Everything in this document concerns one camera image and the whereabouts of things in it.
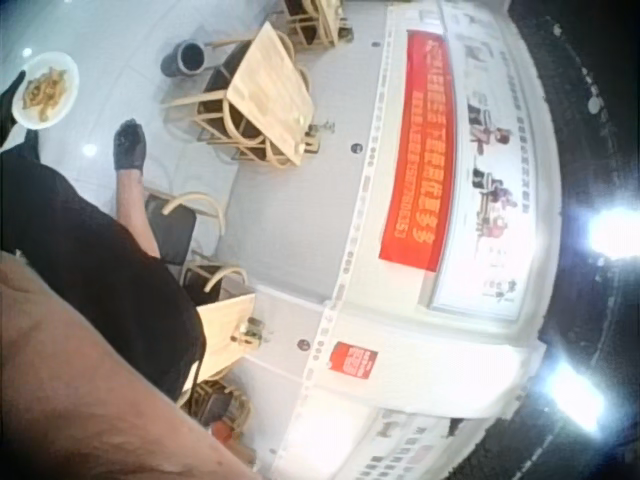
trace white plate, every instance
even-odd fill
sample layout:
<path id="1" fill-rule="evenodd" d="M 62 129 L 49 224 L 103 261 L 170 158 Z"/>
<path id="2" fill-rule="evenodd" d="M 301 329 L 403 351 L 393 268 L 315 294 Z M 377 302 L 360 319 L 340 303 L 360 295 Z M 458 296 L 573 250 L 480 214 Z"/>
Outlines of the white plate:
<path id="1" fill-rule="evenodd" d="M 27 88 L 29 80 L 38 78 L 43 73 L 49 71 L 49 67 L 53 67 L 56 70 L 66 70 L 65 82 L 66 93 L 60 99 L 60 103 L 54 109 L 47 111 L 49 120 L 41 122 L 38 117 L 40 107 L 31 107 L 26 110 L 22 108 L 22 96 L 24 89 Z M 80 74 L 78 72 L 78 66 L 73 59 L 62 52 L 47 52 L 42 55 L 38 55 L 34 59 L 30 60 L 22 69 L 26 72 L 27 76 L 18 88 L 16 96 L 13 98 L 13 105 L 11 111 L 18 123 L 32 130 L 39 130 L 41 128 L 47 128 L 51 125 L 58 123 L 69 113 L 71 107 L 76 101 L 78 96 L 78 87 L 80 86 Z"/>

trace advertisement board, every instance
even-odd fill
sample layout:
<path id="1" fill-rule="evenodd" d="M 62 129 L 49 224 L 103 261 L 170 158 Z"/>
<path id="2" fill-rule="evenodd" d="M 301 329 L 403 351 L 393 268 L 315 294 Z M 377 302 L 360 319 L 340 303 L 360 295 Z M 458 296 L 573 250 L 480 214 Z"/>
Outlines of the advertisement board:
<path id="1" fill-rule="evenodd" d="M 515 320 L 536 236 L 536 161 L 526 103 L 495 20 L 472 4 L 441 5 L 457 155 L 446 250 L 425 306 Z"/>

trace poster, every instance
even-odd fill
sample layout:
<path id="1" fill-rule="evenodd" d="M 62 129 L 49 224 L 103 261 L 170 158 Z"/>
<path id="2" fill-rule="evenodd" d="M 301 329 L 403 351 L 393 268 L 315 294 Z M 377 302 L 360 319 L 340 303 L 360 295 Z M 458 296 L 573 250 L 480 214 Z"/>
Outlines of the poster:
<path id="1" fill-rule="evenodd" d="M 378 352 L 338 342 L 333 347 L 330 370 L 368 380 L 378 358 Z"/>
<path id="2" fill-rule="evenodd" d="M 536 161 L 526 104 L 495 19 L 442 4 L 458 112 L 449 234 L 429 308 L 518 318 L 536 236 Z"/>
<path id="3" fill-rule="evenodd" d="M 379 258 L 436 271 L 455 158 L 453 90 L 442 36 L 409 31 L 396 177 Z"/>

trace black clothing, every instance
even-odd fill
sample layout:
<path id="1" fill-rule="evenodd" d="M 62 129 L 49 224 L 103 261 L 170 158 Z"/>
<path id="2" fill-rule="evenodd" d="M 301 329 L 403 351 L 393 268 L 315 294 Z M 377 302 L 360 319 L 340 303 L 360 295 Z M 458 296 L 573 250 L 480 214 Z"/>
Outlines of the black clothing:
<path id="1" fill-rule="evenodd" d="M 161 260 L 31 150 L 21 144 L 0 154 L 2 250 L 20 250 L 134 369 L 177 400 L 204 354 L 195 305 Z"/>

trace trash can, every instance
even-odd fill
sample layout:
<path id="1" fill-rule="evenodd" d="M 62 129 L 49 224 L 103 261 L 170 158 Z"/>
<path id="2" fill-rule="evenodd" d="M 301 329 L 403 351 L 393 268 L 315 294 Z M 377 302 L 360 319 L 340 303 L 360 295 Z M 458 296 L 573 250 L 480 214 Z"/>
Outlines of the trash can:
<path id="1" fill-rule="evenodd" d="M 204 45 L 185 40 L 162 59 L 160 70 L 167 77 L 197 75 L 204 69 L 204 58 Z"/>

